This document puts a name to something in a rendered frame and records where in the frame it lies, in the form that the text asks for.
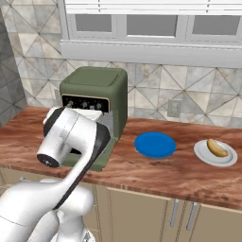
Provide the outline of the hotdog bun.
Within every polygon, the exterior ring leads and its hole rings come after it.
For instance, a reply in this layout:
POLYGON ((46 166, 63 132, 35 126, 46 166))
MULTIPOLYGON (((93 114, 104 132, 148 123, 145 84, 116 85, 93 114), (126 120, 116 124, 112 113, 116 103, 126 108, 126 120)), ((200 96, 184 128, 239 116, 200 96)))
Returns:
POLYGON ((207 140, 208 149, 217 157, 223 158, 229 155, 229 151, 222 147, 216 140, 207 140))

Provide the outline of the grey wall outlet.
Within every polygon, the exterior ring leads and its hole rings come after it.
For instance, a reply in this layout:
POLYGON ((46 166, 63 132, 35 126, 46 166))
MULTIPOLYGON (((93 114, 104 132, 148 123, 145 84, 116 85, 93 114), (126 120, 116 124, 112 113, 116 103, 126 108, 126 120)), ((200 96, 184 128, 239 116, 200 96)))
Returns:
POLYGON ((55 89, 54 94, 55 94, 56 106, 62 106, 60 91, 58 89, 55 89))
POLYGON ((180 116, 181 107, 182 107, 182 101, 180 99, 169 99, 167 115, 169 117, 178 118, 180 116))

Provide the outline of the blue plate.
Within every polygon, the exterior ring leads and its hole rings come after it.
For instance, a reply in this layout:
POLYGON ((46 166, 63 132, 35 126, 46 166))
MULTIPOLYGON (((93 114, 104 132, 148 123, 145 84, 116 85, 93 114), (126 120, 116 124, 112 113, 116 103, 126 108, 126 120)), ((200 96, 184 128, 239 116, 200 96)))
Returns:
POLYGON ((150 159, 163 159, 175 152, 176 143, 165 133, 148 131, 135 138, 134 147, 141 155, 150 159))

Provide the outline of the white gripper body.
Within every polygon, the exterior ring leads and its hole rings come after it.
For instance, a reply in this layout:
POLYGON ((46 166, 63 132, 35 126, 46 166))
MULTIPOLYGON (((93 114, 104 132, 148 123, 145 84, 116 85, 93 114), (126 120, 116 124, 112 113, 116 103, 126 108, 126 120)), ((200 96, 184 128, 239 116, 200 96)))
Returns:
POLYGON ((93 121, 99 121, 103 117, 102 111, 76 109, 76 112, 93 121))

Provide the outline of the white plate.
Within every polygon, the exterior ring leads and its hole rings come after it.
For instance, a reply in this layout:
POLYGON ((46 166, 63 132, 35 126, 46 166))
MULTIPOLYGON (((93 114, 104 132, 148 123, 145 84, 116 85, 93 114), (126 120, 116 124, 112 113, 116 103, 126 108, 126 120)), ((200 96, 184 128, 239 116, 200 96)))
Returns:
POLYGON ((226 143, 220 141, 217 141, 217 143, 228 151, 226 157, 217 157, 214 155, 207 147, 206 140, 196 142, 194 152, 200 160, 213 166, 227 167, 234 165, 238 159, 236 151, 226 143))

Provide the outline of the white framed window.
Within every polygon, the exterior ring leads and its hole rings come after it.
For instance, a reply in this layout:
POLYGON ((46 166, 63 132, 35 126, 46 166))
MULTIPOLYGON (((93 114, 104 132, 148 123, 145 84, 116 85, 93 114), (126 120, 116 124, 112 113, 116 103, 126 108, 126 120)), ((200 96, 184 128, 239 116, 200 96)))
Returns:
POLYGON ((242 0, 57 0, 66 59, 242 68, 242 0))

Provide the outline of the green toaster oven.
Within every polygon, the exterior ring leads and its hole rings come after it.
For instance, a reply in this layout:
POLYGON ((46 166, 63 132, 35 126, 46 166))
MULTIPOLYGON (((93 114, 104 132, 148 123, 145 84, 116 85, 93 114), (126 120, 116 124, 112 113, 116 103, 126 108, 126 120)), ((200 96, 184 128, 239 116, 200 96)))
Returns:
POLYGON ((128 120, 128 74, 121 68, 82 66, 60 83, 63 106, 102 111, 118 141, 128 120))

